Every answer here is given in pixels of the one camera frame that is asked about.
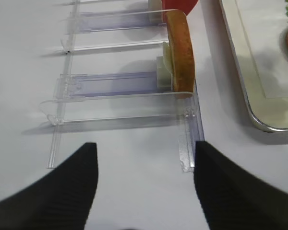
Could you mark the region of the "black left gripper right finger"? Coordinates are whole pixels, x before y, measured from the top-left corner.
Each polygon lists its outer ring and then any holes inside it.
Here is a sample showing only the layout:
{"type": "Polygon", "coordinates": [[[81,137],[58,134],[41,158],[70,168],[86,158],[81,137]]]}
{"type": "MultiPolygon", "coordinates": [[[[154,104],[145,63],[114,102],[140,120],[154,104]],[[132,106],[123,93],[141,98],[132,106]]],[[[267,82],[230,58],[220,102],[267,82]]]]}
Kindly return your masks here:
{"type": "Polygon", "coordinates": [[[288,193],[206,141],[195,146],[194,186],[211,230],[288,230],[288,193]]]}

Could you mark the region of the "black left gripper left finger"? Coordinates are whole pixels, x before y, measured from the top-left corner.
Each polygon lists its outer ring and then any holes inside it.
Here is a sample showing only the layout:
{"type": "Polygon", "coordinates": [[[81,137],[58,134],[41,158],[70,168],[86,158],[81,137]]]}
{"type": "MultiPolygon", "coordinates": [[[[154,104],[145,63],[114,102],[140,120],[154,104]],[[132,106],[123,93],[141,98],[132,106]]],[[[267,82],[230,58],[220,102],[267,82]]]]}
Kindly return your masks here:
{"type": "Polygon", "coordinates": [[[46,176],[0,201],[0,230],[83,230],[98,176],[97,145],[85,143],[46,176]]]}

